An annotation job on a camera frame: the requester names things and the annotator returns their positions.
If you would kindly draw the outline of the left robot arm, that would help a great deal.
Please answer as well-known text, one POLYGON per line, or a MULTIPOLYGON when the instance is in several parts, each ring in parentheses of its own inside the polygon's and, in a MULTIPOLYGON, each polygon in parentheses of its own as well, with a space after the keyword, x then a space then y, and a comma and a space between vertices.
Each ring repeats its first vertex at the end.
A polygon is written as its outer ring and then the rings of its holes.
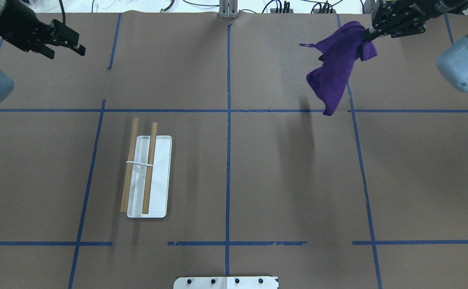
MULTIPOLYGON (((66 47, 84 56, 85 46, 78 32, 66 24, 63 2, 59 2, 61 20, 41 22, 36 13, 21 0, 0 0, 0 37, 24 52, 34 52, 54 59, 51 46, 66 47)), ((0 69, 0 103, 14 89, 14 80, 0 69)))

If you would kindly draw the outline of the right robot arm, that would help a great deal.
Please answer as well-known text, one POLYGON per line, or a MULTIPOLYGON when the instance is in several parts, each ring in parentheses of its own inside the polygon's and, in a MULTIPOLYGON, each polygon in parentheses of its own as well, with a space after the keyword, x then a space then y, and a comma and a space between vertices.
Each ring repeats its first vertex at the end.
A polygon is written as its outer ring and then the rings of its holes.
MULTIPOLYGON (((425 22, 468 7, 468 0, 375 0, 372 24, 364 41, 389 35, 401 38, 425 32, 425 22)), ((468 92, 468 34, 461 37, 436 60, 438 71, 457 90, 468 92)))

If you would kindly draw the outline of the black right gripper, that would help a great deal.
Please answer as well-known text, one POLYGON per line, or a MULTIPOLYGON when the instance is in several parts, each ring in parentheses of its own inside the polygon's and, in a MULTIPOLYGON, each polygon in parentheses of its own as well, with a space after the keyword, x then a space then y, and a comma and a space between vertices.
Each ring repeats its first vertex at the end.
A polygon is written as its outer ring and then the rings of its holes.
POLYGON ((465 11, 468 0, 377 0, 372 8, 372 24, 361 37, 367 43, 386 35, 401 38, 422 34, 425 22, 465 11))

